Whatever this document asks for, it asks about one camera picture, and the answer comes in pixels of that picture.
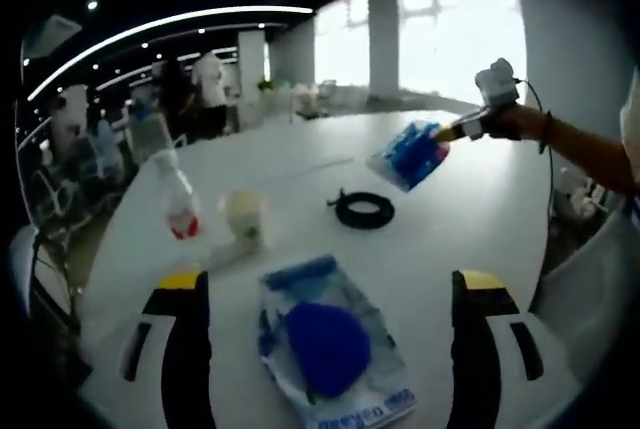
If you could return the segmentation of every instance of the person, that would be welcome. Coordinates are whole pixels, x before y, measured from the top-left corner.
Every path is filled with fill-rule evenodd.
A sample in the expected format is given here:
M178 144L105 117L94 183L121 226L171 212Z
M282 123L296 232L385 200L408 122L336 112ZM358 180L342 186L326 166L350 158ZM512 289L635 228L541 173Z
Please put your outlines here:
M64 165L74 154L80 125L67 112L67 100L58 96L51 105L51 139L53 154L58 164Z
M195 92L177 59L167 60L156 84L159 87L158 105L167 118L171 137L176 139L182 134L189 137L194 128L186 111L193 103Z
M87 110L87 137L96 154L100 179L113 178L122 182L124 162L118 149L115 134L109 122L103 117L102 109L95 104Z
M193 65L191 72L191 83L198 90L202 106L197 112L200 135L205 138L218 137L228 131L222 66L222 61L209 52Z
M598 184L630 196L640 214L640 84L621 112L622 141L589 134L552 114L522 105L504 111L492 128L494 137L515 127L522 139L548 145Z

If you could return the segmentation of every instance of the black cable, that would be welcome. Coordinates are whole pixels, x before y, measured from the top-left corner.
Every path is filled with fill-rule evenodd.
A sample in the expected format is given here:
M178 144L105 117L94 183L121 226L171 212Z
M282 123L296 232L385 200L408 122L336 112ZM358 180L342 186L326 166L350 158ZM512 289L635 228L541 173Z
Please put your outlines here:
M375 212L360 212L351 209L356 202L367 202L377 206ZM386 197L370 192L352 192L345 194L340 189L340 195L335 201L327 201L327 206L336 206L336 216L345 226L354 229L379 229L389 224L395 215L395 208Z
M54 271L58 272L58 269L53 267L51 264L49 264L47 261L43 261L42 259L40 259L39 257L36 257L36 259L38 262L43 263L45 266L48 266L50 269L53 269Z
M517 82L524 82L524 83L527 84L529 89L531 89L531 92L533 92L533 96L536 98L536 102L538 103L538 109L540 109L540 112L544 113L544 109L542 107L542 102L540 102L540 98L538 97L538 93L536 92L536 90L533 87L533 85L529 81L523 81L521 79L516 79L516 81ZM553 185L553 178L554 178L553 151L551 150L551 147L547 147L547 149L549 150L549 171L551 173L551 181L549 182L551 187L550 187L550 190L549 190L549 202L547 203L547 231L550 233L550 230L551 230L551 213L553 211L553 196L554 196L555 188L554 188L554 185Z

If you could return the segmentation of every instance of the white table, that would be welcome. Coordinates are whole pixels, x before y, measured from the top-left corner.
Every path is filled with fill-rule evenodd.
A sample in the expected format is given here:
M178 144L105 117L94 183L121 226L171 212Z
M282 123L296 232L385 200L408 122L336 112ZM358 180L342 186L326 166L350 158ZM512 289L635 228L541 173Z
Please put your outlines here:
M186 243L164 226L156 168L146 163L107 228L85 289L85 350L99 351L101 337L140 314L168 263L231 242L218 201L249 187L268 199L267 248L210 273L210 397L218 427L299 427L258 358L258 277L325 253L381 309L409 368L419 406L394 427L446 427L453 391L451 273L494 274L526 311L545 253L550 182L548 158L536 144L490 138L454 143L441 167L409 194L365 167L364 159L409 122L456 117L440 111L348 116L182 148L181 165L206 224L205 235ZM389 197L395 218L370 232L342 226L325 205L341 187Z

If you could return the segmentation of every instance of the ceiling light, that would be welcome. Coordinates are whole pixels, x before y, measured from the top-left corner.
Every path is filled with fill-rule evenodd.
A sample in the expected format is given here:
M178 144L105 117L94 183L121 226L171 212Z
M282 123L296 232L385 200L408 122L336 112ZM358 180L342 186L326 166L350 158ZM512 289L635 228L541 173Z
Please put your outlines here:
M197 59L201 54L199 52L193 52L191 54L185 54L183 56L178 56L178 62L188 61L189 59Z
M146 84L147 82L151 82L152 80L153 80L152 77L147 77L146 79L140 79L138 81L133 81L131 84L129 84L129 87L141 86L142 84Z
M150 71L150 70L151 70L151 66L139 67L138 69L135 69L134 71L127 72L125 74L122 74L121 76L114 77L113 79L111 79L110 81L105 82L104 84L100 84L98 87L96 87L96 91L102 91L103 89L106 89L107 87L113 86L114 84L117 84L120 81L124 81L125 79L128 79L130 77L136 76L136 75L140 74L141 72Z
M313 10L308 7L291 7L291 6L233 6L233 7L216 7L213 9L203 9L201 11L193 11L193 12L185 12L183 14L176 14L174 16L165 17L162 19L157 19L155 21L147 22L146 24L142 24L140 26L133 27L131 29L127 29L115 36L111 36L105 39L94 46L91 46L88 49L85 49L80 54L72 57L67 62L62 64L58 69L53 71L53 73L47 77L44 81L42 81L38 87L36 87L31 94L27 97L28 101L33 101L38 94L46 89L49 84L55 81L61 74L64 74L70 68L78 64L80 61L83 61L91 54L98 52L101 49L104 49L111 44L119 42L127 37L133 36L135 34L139 34L144 31L148 31L149 29L154 29L156 27L164 26L166 24L171 24L174 22L185 21L187 19L195 19L197 17L208 17L208 16L216 16L220 14L238 14L245 12L287 12L294 14L312 14Z
M233 52L237 50L238 50L237 46L222 47L220 49L214 49L213 51L211 51L211 54L224 54L225 52Z

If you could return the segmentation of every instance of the human arm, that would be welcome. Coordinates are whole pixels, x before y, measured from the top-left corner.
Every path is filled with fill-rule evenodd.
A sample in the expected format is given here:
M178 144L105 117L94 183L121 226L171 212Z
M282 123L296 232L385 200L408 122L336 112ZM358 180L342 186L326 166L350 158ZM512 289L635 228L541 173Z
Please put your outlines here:
M523 139L540 142L544 137L545 117L535 109L515 105L504 111L496 121L496 126L515 125ZM589 134L553 118L546 143L602 186L627 195L639 191L621 142Z

